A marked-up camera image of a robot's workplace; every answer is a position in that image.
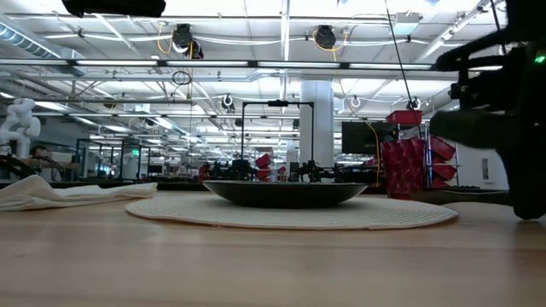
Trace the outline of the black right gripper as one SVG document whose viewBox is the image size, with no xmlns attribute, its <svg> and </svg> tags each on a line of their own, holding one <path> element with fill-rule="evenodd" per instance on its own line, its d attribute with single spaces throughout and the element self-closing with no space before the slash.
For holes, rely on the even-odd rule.
<svg viewBox="0 0 546 307">
<path fill-rule="evenodd" d="M 546 214 L 546 158 L 538 150 L 515 150 L 524 145 L 546 147 L 546 128 L 512 113 L 483 110 L 438 111 L 430 120 L 435 136 L 471 148 L 499 151 L 509 186 L 509 204 L 524 220 Z"/>
</svg>

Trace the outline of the red textured cup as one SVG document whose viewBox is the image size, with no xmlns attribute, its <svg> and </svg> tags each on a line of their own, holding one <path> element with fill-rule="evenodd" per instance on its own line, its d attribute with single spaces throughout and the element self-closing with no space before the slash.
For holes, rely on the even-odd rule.
<svg viewBox="0 0 546 307">
<path fill-rule="evenodd" d="M 426 186 L 425 142 L 417 137 L 380 145 L 389 198 L 408 199 Z"/>
</svg>

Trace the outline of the white cloth napkin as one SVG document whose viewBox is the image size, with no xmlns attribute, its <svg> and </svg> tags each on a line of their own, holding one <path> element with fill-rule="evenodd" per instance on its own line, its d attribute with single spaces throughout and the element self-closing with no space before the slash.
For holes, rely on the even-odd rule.
<svg viewBox="0 0 546 307">
<path fill-rule="evenodd" d="M 114 188 L 100 188 L 98 185 L 53 188 L 40 176 L 32 175 L 0 189 L 0 211 L 100 205 L 121 200 L 151 198 L 156 192 L 156 182 Z"/>
</svg>

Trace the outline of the round white woven placemat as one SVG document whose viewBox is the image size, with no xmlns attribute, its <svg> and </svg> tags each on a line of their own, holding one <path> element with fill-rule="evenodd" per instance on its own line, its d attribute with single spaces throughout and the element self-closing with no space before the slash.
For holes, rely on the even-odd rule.
<svg viewBox="0 0 546 307">
<path fill-rule="evenodd" d="M 374 230 L 426 227 L 458 218 L 443 206 L 419 201 L 356 197 L 333 206 L 238 206 L 214 194 L 158 195 L 125 206 L 133 216 L 243 229 Z"/>
</svg>

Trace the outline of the dark patterned plate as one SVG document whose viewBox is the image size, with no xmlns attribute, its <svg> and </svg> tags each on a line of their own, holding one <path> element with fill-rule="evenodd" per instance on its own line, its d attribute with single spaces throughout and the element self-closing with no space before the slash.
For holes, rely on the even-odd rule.
<svg viewBox="0 0 546 307">
<path fill-rule="evenodd" d="M 202 184 L 238 206 L 283 209 L 336 206 L 356 197 L 368 187 L 364 183 L 230 180 L 209 180 Z"/>
</svg>

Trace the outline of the metal shelf rack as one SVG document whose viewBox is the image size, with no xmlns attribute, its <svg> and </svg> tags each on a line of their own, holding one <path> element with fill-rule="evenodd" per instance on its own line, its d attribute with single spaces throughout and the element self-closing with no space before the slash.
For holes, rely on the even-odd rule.
<svg viewBox="0 0 546 307">
<path fill-rule="evenodd" d="M 442 160 L 441 158 L 436 156 L 431 150 L 430 138 L 435 135 L 431 133 L 430 124 L 427 120 L 422 121 L 419 126 L 399 124 L 397 124 L 397 126 L 399 139 L 410 139 L 414 136 L 417 136 L 421 139 L 421 142 L 423 143 L 421 156 L 423 158 L 425 183 L 427 188 L 454 188 L 460 186 L 459 170 L 462 164 L 459 157 L 459 147 L 456 142 L 448 141 L 442 137 L 437 136 L 456 149 L 456 153 L 451 160 Z M 440 181 L 438 179 L 434 180 L 432 170 L 432 165 L 434 164 L 455 166 L 456 176 L 451 181 Z"/>
</svg>

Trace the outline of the overhead LED light bar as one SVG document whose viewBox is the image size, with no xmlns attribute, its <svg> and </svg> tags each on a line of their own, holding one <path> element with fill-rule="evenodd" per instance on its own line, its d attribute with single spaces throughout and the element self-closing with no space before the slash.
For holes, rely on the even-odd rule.
<svg viewBox="0 0 546 307">
<path fill-rule="evenodd" d="M 400 68 L 408 71 L 429 71 L 428 64 L 349 63 L 312 61 L 165 61 L 165 60 L 97 60 L 97 59 L 27 59 L 0 58 L 0 66 L 51 66 L 51 67 L 218 67 L 218 68 L 275 68 L 275 69 L 339 69 L 385 70 Z"/>
</svg>

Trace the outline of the person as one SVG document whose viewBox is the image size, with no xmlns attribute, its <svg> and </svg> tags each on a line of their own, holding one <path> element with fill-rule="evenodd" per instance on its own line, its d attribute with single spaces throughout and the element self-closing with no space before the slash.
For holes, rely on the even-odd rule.
<svg viewBox="0 0 546 307">
<path fill-rule="evenodd" d="M 48 182 L 71 181 L 80 167 L 71 154 L 52 152 L 42 145 L 32 148 L 22 161 Z"/>
</svg>

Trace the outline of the black monitor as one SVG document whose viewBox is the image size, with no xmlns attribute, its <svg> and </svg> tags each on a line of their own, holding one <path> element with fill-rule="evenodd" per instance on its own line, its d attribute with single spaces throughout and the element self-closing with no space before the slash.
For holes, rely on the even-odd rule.
<svg viewBox="0 0 546 307">
<path fill-rule="evenodd" d="M 343 154 L 377 154 L 382 142 L 398 139 L 398 126 L 388 123 L 343 122 L 341 151 Z"/>
</svg>

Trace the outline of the white column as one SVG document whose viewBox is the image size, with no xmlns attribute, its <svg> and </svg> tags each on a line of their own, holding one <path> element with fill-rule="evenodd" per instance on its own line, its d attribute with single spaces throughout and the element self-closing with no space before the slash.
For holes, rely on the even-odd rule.
<svg viewBox="0 0 546 307">
<path fill-rule="evenodd" d="M 313 159 L 318 166 L 334 165 L 334 92 L 324 80 L 300 82 L 299 100 L 314 107 L 299 108 L 299 159 Z"/>
</svg>

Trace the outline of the black table frame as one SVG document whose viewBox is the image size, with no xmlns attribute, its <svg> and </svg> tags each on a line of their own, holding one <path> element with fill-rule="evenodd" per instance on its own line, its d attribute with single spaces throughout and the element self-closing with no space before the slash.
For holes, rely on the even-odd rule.
<svg viewBox="0 0 546 307">
<path fill-rule="evenodd" d="M 87 185 L 98 185 L 101 188 L 117 188 L 129 185 L 128 182 L 52 182 L 53 188 L 72 188 Z M 159 182 L 159 191 L 208 191 L 206 187 L 198 183 Z M 441 188 L 426 189 L 414 192 L 409 196 L 411 200 L 427 202 L 436 205 L 444 205 L 454 202 L 481 202 L 508 206 L 508 191 L 484 190 L 471 188 Z"/>
</svg>

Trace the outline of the black gantry frame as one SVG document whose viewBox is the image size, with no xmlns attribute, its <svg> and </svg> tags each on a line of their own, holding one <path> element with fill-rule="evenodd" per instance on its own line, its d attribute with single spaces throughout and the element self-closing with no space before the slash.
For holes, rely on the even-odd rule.
<svg viewBox="0 0 546 307">
<path fill-rule="evenodd" d="M 244 142 L 245 142 L 245 109 L 247 105 L 267 105 L 268 107 L 288 107 L 290 105 L 305 105 L 311 108 L 311 159 L 307 162 L 307 166 L 314 170 L 317 168 L 316 161 L 314 160 L 315 151 L 315 102 L 304 101 L 286 101 L 286 100 L 274 100 L 274 101 L 243 101 L 241 107 L 241 156 L 244 154 Z"/>
</svg>

